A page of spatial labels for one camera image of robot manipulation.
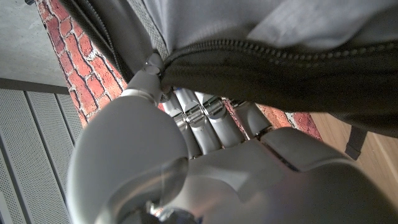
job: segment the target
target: metal grille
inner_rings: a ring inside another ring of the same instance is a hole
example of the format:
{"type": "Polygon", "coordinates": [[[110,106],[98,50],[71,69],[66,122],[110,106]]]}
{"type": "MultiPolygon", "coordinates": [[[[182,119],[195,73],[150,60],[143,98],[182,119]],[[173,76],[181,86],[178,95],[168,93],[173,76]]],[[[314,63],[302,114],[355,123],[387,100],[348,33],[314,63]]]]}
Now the metal grille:
{"type": "Polygon", "coordinates": [[[5,152],[32,223],[69,223],[63,198],[23,91],[0,90],[5,152]]]}
{"type": "Polygon", "coordinates": [[[24,215],[19,205],[17,195],[14,190],[14,186],[11,182],[10,175],[7,170],[4,158],[0,153],[0,192],[4,194],[6,199],[7,207],[12,218],[13,224],[26,223],[24,215]]]}
{"type": "Polygon", "coordinates": [[[68,165],[73,152],[73,143],[58,107],[57,99],[51,93],[27,92],[27,96],[55,172],[61,182],[62,189],[66,193],[68,165]]]}
{"type": "Polygon", "coordinates": [[[72,98],[70,95],[63,94],[57,94],[57,98],[60,102],[60,108],[65,116],[65,121],[70,130],[72,140],[73,142],[76,142],[81,131],[83,130],[83,127],[81,126],[75,105],[73,105],[72,98]]]}

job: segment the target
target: bag strap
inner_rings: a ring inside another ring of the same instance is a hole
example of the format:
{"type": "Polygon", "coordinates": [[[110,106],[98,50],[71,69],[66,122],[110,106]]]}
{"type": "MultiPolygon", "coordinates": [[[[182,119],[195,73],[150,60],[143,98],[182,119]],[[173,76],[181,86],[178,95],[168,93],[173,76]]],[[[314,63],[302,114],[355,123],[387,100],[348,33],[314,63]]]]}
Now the bag strap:
{"type": "Polygon", "coordinates": [[[351,127],[345,153],[355,161],[358,159],[359,155],[361,155],[362,146],[365,142],[367,133],[368,131],[357,128],[356,126],[351,127]]]}

